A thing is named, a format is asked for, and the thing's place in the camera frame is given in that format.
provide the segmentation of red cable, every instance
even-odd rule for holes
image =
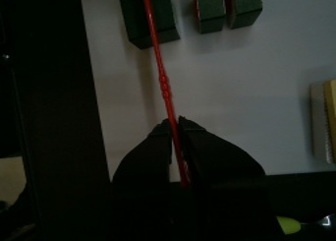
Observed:
[[[153,45],[153,51],[154,51],[157,69],[158,69],[158,82],[160,82],[160,87],[161,87],[161,94],[162,94],[162,98],[164,98],[165,110],[166,110],[166,114],[168,114],[170,130],[172,130],[174,154],[176,154],[178,172],[180,172],[180,177],[181,177],[181,186],[186,187],[189,184],[188,167],[186,167],[186,163],[184,161],[182,152],[181,152],[170,85],[169,85],[169,79],[168,79],[165,69],[164,69],[164,64],[162,64],[158,39],[157,39],[157,32],[156,32],[156,26],[154,26],[153,14],[152,14],[153,13],[152,4],[150,4],[150,0],[142,0],[142,2],[144,2],[144,9],[145,9],[145,14],[146,14],[146,20],[148,20],[150,38],[152,38],[152,45]]]

